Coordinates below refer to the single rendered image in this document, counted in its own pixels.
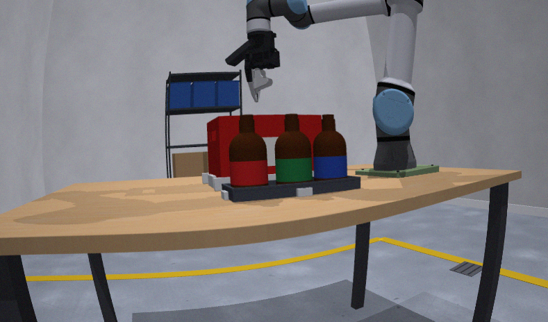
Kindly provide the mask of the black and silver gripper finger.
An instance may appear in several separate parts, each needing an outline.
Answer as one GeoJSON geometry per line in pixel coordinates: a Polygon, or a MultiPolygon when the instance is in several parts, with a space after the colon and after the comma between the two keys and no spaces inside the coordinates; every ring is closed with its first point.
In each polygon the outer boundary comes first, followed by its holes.
{"type": "MultiPolygon", "coordinates": [[[[261,69],[261,68],[259,68],[259,69],[261,70],[262,76],[266,77],[265,71],[264,71],[263,69],[261,69]]],[[[262,89],[265,89],[266,87],[269,87],[269,86],[272,85],[273,80],[272,80],[271,78],[268,78],[268,80],[269,80],[268,84],[266,84],[265,86],[263,86],[263,87],[261,87],[261,88],[256,89],[257,99],[258,99],[258,100],[259,100],[259,97],[260,97],[260,91],[261,91],[262,89]]]]}
{"type": "Polygon", "coordinates": [[[261,75],[261,70],[259,68],[254,69],[251,62],[249,62],[249,58],[244,59],[244,71],[251,95],[254,101],[258,102],[256,89],[268,84],[269,80],[267,77],[261,75]]]}

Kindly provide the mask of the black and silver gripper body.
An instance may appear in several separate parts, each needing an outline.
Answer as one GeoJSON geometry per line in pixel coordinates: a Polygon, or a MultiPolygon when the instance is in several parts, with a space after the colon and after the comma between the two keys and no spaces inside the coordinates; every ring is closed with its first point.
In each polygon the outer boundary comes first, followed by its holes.
{"type": "Polygon", "coordinates": [[[245,59],[249,58],[249,62],[251,62],[254,69],[274,69],[275,67],[280,67],[280,54],[274,46],[275,37],[276,33],[272,31],[252,31],[247,34],[247,39],[253,38],[255,45],[251,48],[253,50],[249,49],[245,53],[245,59]]]}

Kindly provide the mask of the red plastic crate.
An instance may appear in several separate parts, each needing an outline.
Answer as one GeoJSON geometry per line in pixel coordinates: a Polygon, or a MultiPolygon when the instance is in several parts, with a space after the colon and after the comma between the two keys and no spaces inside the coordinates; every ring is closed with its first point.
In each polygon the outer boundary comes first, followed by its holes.
{"type": "MultiPolygon", "coordinates": [[[[255,133],[267,146],[268,174],[276,173],[274,147],[279,135],[285,132],[284,119],[285,115],[254,115],[255,133]]],[[[298,119],[300,131],[310,140],[313,168],[313,142],[318,133],[307,115],[298,115],[298,119]]],[[[230,177],[229,146],[239,134],[239,120],[239,115],[218,116],[207,123],[208,170],[217,178],[230,177]]]]}

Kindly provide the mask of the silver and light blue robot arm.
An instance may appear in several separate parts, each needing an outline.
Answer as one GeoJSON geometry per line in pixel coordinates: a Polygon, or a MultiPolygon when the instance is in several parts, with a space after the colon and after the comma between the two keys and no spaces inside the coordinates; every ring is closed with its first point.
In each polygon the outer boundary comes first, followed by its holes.
{"type": "Polygon", "coordinates": [[[337,0],[313,5],[307,0],[247,0],[247,34],[270,31],[270,17],[284,16],[297,29],[311,24],[371,15],[390,16],[383,78],[378,81],[372,112],[376,124],[375,171],[417,167],[410,144],[414,117],[412,88],[417,14],[423,0],[337,0]],[[412,156],[413,154],[413,156],[412,156]]]}

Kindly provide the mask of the brown bottle with red label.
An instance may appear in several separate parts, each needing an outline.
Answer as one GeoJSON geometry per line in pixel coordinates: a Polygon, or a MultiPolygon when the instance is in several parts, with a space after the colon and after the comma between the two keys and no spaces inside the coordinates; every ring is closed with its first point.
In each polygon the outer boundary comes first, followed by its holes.
{"type": "Polygon", "coordinates": [[[240,115],[239,134],[229,146],[231,187],[267,186],[267,146],[255,133],[253,115],[240,115]]]}

